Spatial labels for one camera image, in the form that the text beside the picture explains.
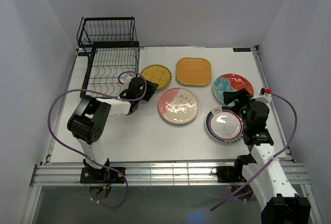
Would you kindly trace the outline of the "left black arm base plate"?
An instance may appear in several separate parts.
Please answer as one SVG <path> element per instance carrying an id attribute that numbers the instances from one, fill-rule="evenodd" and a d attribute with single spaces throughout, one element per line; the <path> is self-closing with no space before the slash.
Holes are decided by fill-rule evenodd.
<path id="1" fill-rule="evenodd" d="M 107 184 L 113 182 L 115 184 L 123 184 L 124 177 L 115 171 L 101 169 L 101 172 L 92 172 L 88 168 L 82 168 L 80 180 L 81 184 Z"/>

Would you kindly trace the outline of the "green-rimmed round bamboo plate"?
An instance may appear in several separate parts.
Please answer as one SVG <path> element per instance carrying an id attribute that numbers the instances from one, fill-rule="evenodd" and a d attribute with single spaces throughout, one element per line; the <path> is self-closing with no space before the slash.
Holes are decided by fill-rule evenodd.
<path id="1" fill-rule="evenodd" d="M 146 80 L 158 84 L 156 91 L 166 88 L 172 80 L 170 70 L 167 67 L 158 64 L 145 67 L 141 71 L 141 74 Z"/>

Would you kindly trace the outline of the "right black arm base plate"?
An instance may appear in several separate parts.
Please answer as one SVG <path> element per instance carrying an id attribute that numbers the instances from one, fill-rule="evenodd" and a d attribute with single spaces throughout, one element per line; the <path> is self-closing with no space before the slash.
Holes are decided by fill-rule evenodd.
<path id="1" fill-rule="evenodd" d="M 235 166 L 213 167 L 210 173 L 216 176 L 218 183 L 243 183 L 247 181 L 241 170 Z"/>

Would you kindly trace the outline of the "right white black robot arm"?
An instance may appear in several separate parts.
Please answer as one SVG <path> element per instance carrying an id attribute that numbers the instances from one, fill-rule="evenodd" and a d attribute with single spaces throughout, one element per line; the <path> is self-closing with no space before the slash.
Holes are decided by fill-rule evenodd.
<path id="1" fill-rule="evenodd" d="M 242 118 L 243 139 L 249 149 L 248 155 L 237 157 L 233 173 L 237 180 L 246 181 L 244 187 L 252 189 L 262 223 L 308 223 L 309 200 L 290 184 L 266 128 L 271 96 L 271 90 L 264 88 L 258 97 L 246 89 L 223 93 L 224 103 L 233 102 L 231 110 Z"/>

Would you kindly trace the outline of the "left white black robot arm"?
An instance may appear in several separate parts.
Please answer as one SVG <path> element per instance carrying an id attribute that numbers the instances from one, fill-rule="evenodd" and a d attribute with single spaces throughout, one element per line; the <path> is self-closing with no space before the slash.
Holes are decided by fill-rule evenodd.
<path id="1" fill-rule="evenodd" d="M 100 141 L 108 118 L 132 114 L 138 109 L 139 102 L 148 102 L 159 87 L 157 83 L 134 76 L 125 76 L 124 85 L 126 88 L 115 98 L 83 97 L 67 123 L 67 129 L 87 156 L 84 165 L 92 168 L 92 177 L 101 183 L 110 176 L 106 167 L 109 160 Z"/>

